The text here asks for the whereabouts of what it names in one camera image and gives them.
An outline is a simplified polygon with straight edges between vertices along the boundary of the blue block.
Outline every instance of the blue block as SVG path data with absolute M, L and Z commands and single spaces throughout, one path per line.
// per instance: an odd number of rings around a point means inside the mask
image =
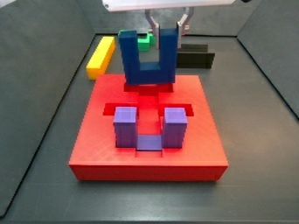
M 117 147 L 137 147 L 137 108 L 117 107 L 115 112 Z
M 138 135 L 138 151 L 162 151 L 162 135 Z
M 163 84 L 175 82 L 178 31 L 161 30 L 161 60 L 142 62 L 139 60 L 137 31 L 119 33 L 127 85 Z
M 163 118 L 163 147 L 182 148 L 187 129 L 187 115 L 185 108 L 166 108 Z

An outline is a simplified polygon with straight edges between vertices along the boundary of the red platform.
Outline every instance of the red platform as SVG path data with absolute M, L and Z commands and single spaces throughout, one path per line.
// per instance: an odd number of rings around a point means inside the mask
M 98 77 L 70 167 L 81 180 L 218 180 L 229 168 L 221 136 L 195 75 L 177 75 L 174 86 L 127 87 L 126 76 Z M 117 148 L 117 106 L 138 107 L 139 134 L 159 134 L 165 107 L 186 107 L 189 126 L 182 149 Z

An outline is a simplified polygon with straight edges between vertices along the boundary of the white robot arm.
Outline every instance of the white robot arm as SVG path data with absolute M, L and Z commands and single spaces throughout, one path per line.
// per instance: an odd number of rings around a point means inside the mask
M 237 0 L 103 0 L 109 11 L 137 11 L 233 4 Z
M 151 32 L 157 37 L 157 48 L 159 48 L 161 25 L 153 16 L 154 9 L 185 8 L 182 20 L 177 23 L 179 31 L 179 45 L 182 47 L 182 36 L 190 30 L 190 20 L 194 14 L 194 7 L 233 4 L 237 0 L 103 0 L 109 11 L 137 11 L 145 10 L 146 19 L 151 25 Z

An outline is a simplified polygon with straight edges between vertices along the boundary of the black table surface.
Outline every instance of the black table surface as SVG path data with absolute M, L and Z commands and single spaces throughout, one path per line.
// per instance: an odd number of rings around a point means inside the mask
M 230 167 L 217 182 L 77 180 L 67 163 L 95 81 L 86 65 L 95 38 L 3 222 L 11 221 L 299 221 L 299 125 L 236 38 L 186 37 L 210 44 L 211 70 L 199 75 Z M 157 50 L 141 60 L 157 59 Z M 117 49 L 109 74 L 122 74 Z

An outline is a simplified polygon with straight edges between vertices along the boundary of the green block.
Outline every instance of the green block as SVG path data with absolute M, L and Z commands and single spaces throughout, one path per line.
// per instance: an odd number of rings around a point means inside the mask
M 146 34 L 146 38 L 138 39 L 138 50 L 139 52 L 149 52 L 151 49 L 151 45 L 155 45 L 155 36 L 153 33 Z

